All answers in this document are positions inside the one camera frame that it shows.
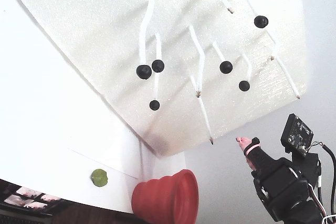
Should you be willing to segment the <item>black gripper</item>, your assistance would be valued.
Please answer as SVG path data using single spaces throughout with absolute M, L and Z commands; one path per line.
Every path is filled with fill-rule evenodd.
M 283 221 L 297 204 L 309 196 L 308 181 L 293 163 L 285 158 L 273 159 L 265 153 L 257 137 L 236 137 L 247 164 L 254 171 L 257 195 L 274 221 Z

